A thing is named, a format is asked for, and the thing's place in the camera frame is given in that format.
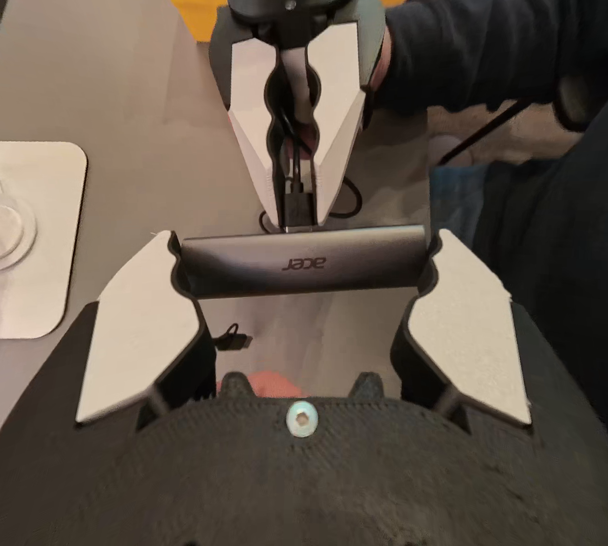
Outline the grey usb hub with cable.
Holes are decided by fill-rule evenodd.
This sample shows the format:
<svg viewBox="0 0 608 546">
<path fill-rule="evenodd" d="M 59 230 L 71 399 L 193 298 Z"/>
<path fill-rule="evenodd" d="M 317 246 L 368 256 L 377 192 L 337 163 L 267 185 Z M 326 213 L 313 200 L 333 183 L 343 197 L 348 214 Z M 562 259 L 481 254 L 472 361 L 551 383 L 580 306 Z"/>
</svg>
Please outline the grey usb hub with cable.
<svg viewBox="0 0 608 546">
<path fill-rule="evenodd" d="M 413 287 L 424 227 L 190 238 L 181 253 L 199 299 Z"/>
</svg>

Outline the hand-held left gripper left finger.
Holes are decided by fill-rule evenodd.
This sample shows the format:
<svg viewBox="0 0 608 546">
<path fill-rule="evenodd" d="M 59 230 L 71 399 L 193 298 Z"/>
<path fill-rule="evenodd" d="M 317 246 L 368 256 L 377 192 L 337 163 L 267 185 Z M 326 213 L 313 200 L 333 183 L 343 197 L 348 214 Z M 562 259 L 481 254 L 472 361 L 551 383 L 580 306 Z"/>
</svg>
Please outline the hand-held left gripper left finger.
<svg viewBox="0 0 608 546">
<path fill-rule="evenodd" d="M 136 404 L 159 417 L 215 394 L 215 346 L 180 248 L 174 231 L 161 231 L 102 290 L 78 424 Z"/>
</svg>

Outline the person's blue jeans leg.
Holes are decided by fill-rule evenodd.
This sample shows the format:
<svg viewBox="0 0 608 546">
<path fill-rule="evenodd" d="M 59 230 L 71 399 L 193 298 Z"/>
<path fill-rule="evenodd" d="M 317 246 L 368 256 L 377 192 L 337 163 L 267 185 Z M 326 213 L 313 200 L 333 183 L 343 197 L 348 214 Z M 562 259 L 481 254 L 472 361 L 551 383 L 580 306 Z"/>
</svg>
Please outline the person's blue jeans leg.
<svg viewBox="0 0 608 546">
<path fill-rule="evenodd" d="M 430 226 L 446 229 L 473 249 L 488 165 L 441 166 L 430 171 Z"/>
</svg>

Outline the person's right forearm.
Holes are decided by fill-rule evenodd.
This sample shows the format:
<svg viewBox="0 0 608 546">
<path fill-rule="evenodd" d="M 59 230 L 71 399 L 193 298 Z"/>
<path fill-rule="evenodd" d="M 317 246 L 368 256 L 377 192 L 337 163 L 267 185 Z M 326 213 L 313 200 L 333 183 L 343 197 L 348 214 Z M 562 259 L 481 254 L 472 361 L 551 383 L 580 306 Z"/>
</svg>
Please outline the person's right forearm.
<svg viewBox="0 0 608 546">
<path fill-rule="evenodd" d="M 571 76 L 607 91 L 607 0 L 407 0 L 385 22 L 390 62 L 375 106 L 402 116 L 550 102 Z"/>
</svg>

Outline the person's right hand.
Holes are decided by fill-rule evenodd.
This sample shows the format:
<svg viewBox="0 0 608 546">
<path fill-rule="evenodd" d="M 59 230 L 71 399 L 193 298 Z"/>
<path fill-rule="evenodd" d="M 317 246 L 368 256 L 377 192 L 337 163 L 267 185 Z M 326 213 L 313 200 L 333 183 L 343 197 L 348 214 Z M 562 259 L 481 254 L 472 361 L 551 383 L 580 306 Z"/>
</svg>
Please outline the person's right hand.
<svg viewBox="0 0 608 546">
<path fill-rule="evenodd" d="M 307 78 L 303 48 L 294 48 L 280 53 L 294 99 L 293 128 L 308 147 L 315 147 L 313 129 L 313 104 Z M 375 93 L 382 84 L 389 69 L 391 59 L 391 35 L 384 27 L 383 43 L 376 58 L 375 68 L 370 78 L 369 89 Z"/>
</svg>

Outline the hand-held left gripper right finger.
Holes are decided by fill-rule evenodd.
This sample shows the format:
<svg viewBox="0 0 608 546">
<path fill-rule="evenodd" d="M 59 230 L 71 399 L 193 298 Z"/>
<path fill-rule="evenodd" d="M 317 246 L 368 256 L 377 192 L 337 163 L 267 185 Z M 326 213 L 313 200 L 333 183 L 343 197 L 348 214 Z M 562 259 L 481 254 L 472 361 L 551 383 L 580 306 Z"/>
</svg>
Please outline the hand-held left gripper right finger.
<svg viewBox="0 0 608 546">
<path fill-rule="evenodd" d="M 511 295 L 451 231 L 438 230 L 390 359 L 401 398 L 451 418 L 467 406 L 532 423 Z"/>
</svg>

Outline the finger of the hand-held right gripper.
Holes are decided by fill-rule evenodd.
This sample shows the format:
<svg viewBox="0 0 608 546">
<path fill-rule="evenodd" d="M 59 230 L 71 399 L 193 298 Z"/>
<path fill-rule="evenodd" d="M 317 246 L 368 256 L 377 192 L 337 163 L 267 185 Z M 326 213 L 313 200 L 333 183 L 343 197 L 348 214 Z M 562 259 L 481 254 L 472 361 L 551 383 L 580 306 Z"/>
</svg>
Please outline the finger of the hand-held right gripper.
<svg viewBox="0 0 608 546">
<path fill-rule="evenodd" d="M 270 103 L 271 80 L 279 69 L 277 49 L 257 38 L 234 43 L 231 65 L 232 129 L 266 215 L 284 229 L 285 131 Z"/>
<path fill-rule="evenodd" d="M 331 25 L 308 45 L 308 65 L 319 81 L 313 109 L 318 143 L 313 157 L 316 220 L 324 225 L 342 185 L 362 122 L 365 93 L 359 76 L 355 22 Z"/>
</svg>

